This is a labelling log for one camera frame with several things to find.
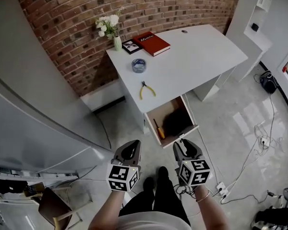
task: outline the brick wall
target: brick wall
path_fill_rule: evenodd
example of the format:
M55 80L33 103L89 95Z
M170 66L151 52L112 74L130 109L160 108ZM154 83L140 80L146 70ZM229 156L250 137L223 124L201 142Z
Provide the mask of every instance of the brick wall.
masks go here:
M105 49L113 47L98 38L94 22L125 6L120 36L130 39L146 31L211 24L224 32L237 0L19 0L43 48L79 95L118 78Z

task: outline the wall outlet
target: wall outlet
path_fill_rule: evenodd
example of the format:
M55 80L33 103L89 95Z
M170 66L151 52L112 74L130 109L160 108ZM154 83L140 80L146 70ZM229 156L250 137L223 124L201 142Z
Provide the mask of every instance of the wall outlet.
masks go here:
M270 146L270 140L261 137L260 144L262 144L265 148L268 148Z
M223 182L220 182L216 188L219 191L220 196L228 195L228 190Z

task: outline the red book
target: red book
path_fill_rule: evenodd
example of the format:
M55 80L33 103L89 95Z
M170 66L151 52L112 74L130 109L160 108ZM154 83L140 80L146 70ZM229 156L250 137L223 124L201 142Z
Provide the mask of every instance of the red book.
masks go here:
M143 47L148 53L152 56L156 56L163 51L166 51L170 48L170 44L162 40L157 35L152 32L143 33L139 36L133 38L134 41Z

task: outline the white shirt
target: white shirt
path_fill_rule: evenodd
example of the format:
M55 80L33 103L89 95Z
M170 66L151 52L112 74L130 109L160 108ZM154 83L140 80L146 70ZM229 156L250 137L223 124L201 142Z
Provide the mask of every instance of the white shirt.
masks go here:
M191 230L182 219L159 211L148 211L119 217L117 230Z

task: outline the screwdriver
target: screwdriver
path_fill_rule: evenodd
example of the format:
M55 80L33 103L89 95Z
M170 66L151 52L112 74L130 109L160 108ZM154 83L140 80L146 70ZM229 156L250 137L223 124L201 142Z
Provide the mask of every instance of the screwdriver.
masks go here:
M161 128L158 126L158 124L157 124L157 122L155 121L155 119L154 119L154 122L155 122L155 124L156 124L159 137L160 137L161 139L164 139L164 138L165 138L164 133L162 132Z

